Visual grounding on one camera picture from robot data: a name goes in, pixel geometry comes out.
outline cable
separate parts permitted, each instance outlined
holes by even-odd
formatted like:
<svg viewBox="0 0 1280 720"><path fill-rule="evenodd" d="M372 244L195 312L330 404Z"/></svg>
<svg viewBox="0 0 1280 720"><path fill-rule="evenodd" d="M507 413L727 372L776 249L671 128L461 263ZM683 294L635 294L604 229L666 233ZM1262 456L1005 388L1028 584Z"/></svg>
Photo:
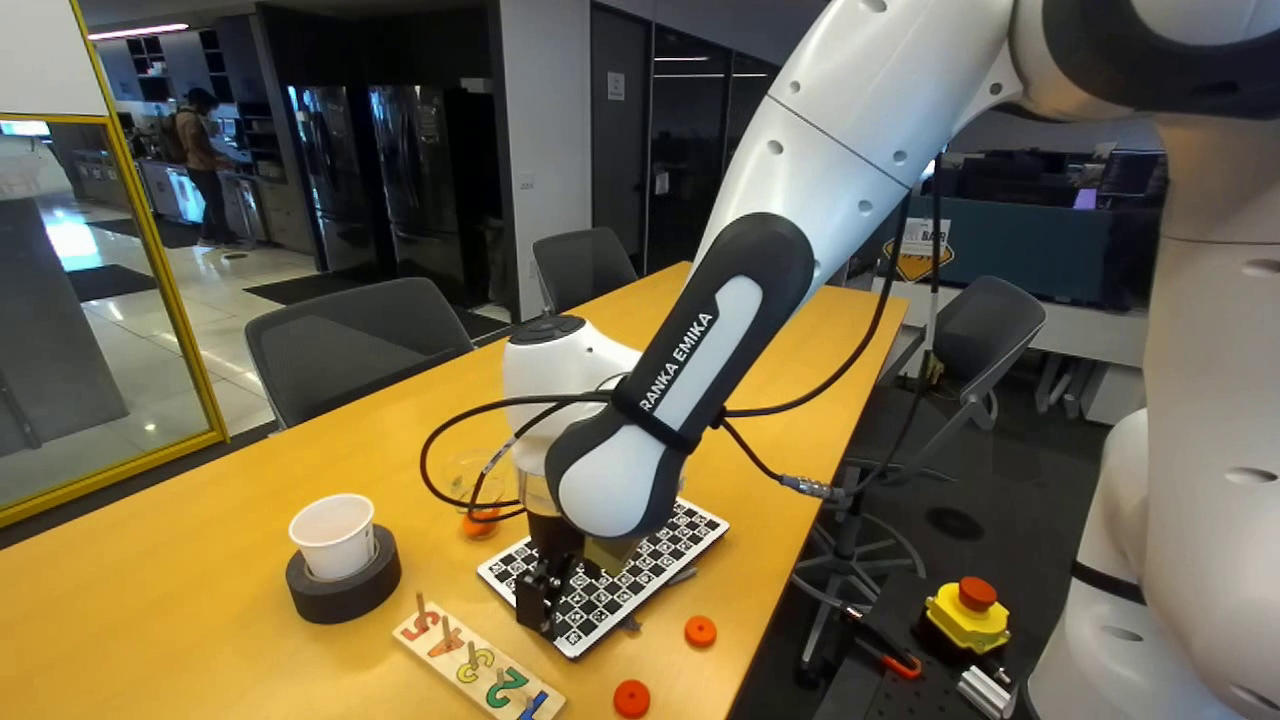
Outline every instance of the cable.
<svg viewBox="0 0 1280 720"><path fill-rule="evenodd" d="M877 340L881 333L881 315L884 315L884 305L887 305L887 291L890 291L890 281L896 281L896 259L899 259L899 249L905 249L905 229L906 229L906 198L899 204L896 210L896 233L890 233L890 251L887 251L887 270L884 270L884 283L881 283L881 294L877 294L877 312L870 312L870 324L865 327L861 343L845 357L845 364L824 375L816 388L782 399L782 404L758 404L758 408L722 408L722 416L780 416L780 413L790 413L816 397L824 397L831 382L838 382L838 375L866 350L866 343Z"/></svg>
<svg viewBox="0 0 1280 720"><path fill-rule="evenodd" d="M782 472L768 469L768 463L755 456L755 446L732 429L732 421L722 421L721 429L732 435L732 443L737 443L768 479L776 479L776 483L782 483L782 486L790 486L790 493L800 493L800 496L816 496L816 499L835 499L835 496L845 496L845 486L816 483L816 479L803 479L803 477L782 477Z"/></svg>
<svg viewBox="0 0 1280 720"><path fill-rule="evenodd" d="M941 233L941 210L945 210L941 179L930 179L930 270L928 270L928 275L930 275L930 294L937 294L937 283L941 283L941 238L945 238L945 233ZM899 214L896 214L896 238L890 238L890 251L887 251L887 270L884 270L884 283L881 283L881 298L877 298L870 324L866 324L865 340L847 350L847 360L845 360L829 380L821 380L816 388L807 388L807 391L794 397L794 399L782 399L782 404L770 404L770 408L737 408L737 413L722 413L722 421L721 421L722 433L732 435L732 443L737 443L768 479L776 479L776 483L782 483L782 486L790 486L790 493L800 493L800 496L821 496L821 499L835 499L835 505L838 505L838 499L865 493L866 483L877 483L877 479L890 469L896 453L905 446L905 440L906 440L906 433L910 433L910 424L917 424L921 388L923 388L923 380L928 380L928 357L930 357L930 349L928 349L928 357L921 360L921 375L917 375L917 388L910 388L910 404L906 404L905 424L896 429L896 440L887 443L887 456L881 456L881 463L866 472L866 479L861 479L850 493L831 486L831 483L816 483L816 479L800 479L800 477L782 477L782 472L768 469L768 463L755 456L755 446L727 424L727 416L776 416L776 413L790 413L790 408L816 399L821 391L829 391L829 388L865 357L865 349L870 343L870 335L877 335L877 327L881 327L884 298L887 298L890 281L896 281L896 259L899 259L899 249L905 249L905 229L906 229L906 198L899 204Z"/></svg>
<svg viewBox="0 0 1280 720"><path fill-rule="evenodd" d="M418 479L425 486L441 499L441 505L452 505L452 507L464 507L472 518L489 518L489 525L501 525L501 518L512 518L518 510L505 510L505 507L514 507L518 499L483 499L479 505L479 486L489 479L489 472L514 446L518 435L527 435L540 421L547 421L553 413L567 408L567 404L591 404L591 399L607 399L607 391L581 391L581 397L507 397L507 399L489 399L489 404L474 404L474 408L464 408L455 416L447 416L425 443L418 443L418 456L415 456L415 469L418 469ZM472 496L468 499L455 499L447 496L437 479L430 479L430 446L445 433L452 433L455 424L464 421L474 421L474 416L489 416L489 413L501 413L501 408L518 408L518 404L553 404L545 413L537 413L531 421L525 421L507 440L505 446L497 446L489 456L489 463L474 472L472 479Z"/></svg>

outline yellow table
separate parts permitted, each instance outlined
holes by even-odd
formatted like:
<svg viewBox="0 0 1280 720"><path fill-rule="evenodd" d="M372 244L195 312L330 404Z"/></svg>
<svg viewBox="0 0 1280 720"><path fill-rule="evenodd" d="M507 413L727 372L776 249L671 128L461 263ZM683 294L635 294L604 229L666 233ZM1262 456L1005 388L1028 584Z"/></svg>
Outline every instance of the yellow table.
<svg viewBox="0 0 1280 720"><path fill-rule="evenodd" d="M657 270L582 305L581 315L645 343L683 275L683 263ZM865 291L824 286L732 404L810 388L861 340L870 305ZM790 416L738 421L742 435L776 469L829 479L899 315L905 309L887 305L865 364L829 397ZM610 687L627 677L651 687L647 715L727 715L816 499L768 483L722 433L708 433L686 461L683 496L722 515L727 536L696 564L696 580L638 608L638 636L615 633L567 663L474 577L474 564L525 536L525 525L505 525L479 545L461 540L461 510L437 505L415 477L425 433L493 399L497 388L501 343L0 552L0 715L479 715L391 640L415 592L561 687L565 715L610 715ZM507 421L493 416L441 443L441 477L472 472L505 433ZM342 486L376 499L381 525L399 540L404 580L376 611L323 629L292 611L283 525L301 505ZM691 611L716 616L716 647L683 642Z"/></svg>

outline red emergency stop button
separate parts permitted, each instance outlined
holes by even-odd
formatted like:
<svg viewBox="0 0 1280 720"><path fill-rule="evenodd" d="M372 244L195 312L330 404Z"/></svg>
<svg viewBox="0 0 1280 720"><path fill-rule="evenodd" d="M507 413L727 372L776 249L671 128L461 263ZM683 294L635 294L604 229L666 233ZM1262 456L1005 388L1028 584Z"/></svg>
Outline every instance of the red emergency stop button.
<svg viewBox="0 0 1280 720"><path fill-rule="evenodd" d="M995 584L984 577L958 577L958 604L972 611L987 611L999 598Z"/></svg>

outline black base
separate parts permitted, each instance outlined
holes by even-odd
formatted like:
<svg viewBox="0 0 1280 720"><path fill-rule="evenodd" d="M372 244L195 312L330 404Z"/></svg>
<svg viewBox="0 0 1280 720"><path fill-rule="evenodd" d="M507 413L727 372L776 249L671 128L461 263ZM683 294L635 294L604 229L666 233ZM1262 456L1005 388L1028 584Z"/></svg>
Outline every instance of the black base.
<svg viewBox="0 0 1280 720"><path fill-rule="evenodd" d="M376 604L384 604L394 584L399 584L399 552L394 552L394 536L381 525L372 525L372 561L342 580L315 580L304 564L301 552L292 552L288 566L288 597L292 608L312 619L312 623L342 623L356 619L362 611L372 611Z"/></svg>

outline whiteboard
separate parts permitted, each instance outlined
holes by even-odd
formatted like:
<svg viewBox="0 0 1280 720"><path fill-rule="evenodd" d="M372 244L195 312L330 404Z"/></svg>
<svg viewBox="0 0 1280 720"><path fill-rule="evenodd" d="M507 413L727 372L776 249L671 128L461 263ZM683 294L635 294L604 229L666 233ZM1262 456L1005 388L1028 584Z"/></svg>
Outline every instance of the whiteboard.
<svg viewBox="0 0 1280 720"><path fill-rule="evenodd" d="M109 116L73 0L0 0L0 116L88 113Z"/></svg>

